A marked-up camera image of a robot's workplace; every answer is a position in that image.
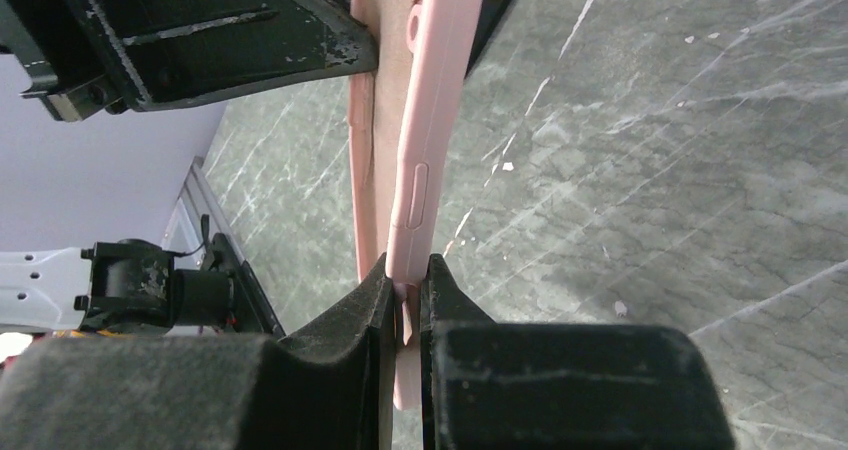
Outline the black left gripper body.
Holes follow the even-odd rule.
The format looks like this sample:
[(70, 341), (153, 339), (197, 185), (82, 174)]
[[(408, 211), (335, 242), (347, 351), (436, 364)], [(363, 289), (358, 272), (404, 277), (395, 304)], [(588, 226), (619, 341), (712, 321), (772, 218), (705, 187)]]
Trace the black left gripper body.
[(56, 121), (128, 110), (65, 0), (1, 0), (1, 53), (27, 72), (21, 93)]

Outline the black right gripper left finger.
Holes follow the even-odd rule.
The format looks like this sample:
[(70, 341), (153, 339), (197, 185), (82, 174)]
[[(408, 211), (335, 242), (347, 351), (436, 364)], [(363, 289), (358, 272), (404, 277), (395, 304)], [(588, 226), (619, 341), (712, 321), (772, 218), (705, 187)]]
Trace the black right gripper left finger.
[(1, 379), (5, 449), (386, 449), (393, 293), (378, 261), (298, 331), (51, 338)]

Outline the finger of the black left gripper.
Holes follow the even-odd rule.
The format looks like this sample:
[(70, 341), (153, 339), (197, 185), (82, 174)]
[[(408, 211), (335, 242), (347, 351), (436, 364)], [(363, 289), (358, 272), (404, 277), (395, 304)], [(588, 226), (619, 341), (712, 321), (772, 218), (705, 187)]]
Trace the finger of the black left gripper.
[(89, 94), (116, 112), (191, 108), (374, 70), (349, 0), (63, 0), (95, 63)]
[(483, 59), (491, 39), (507, 17), (513, 2), (514, 0), (482, 0), (465, 78), (472, 74), (477, 64)]

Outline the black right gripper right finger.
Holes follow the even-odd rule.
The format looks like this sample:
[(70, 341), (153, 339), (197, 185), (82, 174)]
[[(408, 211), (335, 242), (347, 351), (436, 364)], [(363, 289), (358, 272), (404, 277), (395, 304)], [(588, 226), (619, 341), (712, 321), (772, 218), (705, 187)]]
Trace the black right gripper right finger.
[(708, 365), (665, 326), (498, 323), (433, 255), (421, 288), (427, 449), (732, 449)]

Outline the pink phone case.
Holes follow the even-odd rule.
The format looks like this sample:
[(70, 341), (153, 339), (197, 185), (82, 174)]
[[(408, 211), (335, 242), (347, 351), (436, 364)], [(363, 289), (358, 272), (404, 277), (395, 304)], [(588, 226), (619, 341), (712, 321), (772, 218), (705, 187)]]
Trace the pink phone case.
[(357, 271), (383, 260), (393, 284), (400, 410), (422, 400), (420, 293), (482, 1), (351, 0), (378, 46), (377, 68), (350, 80)]

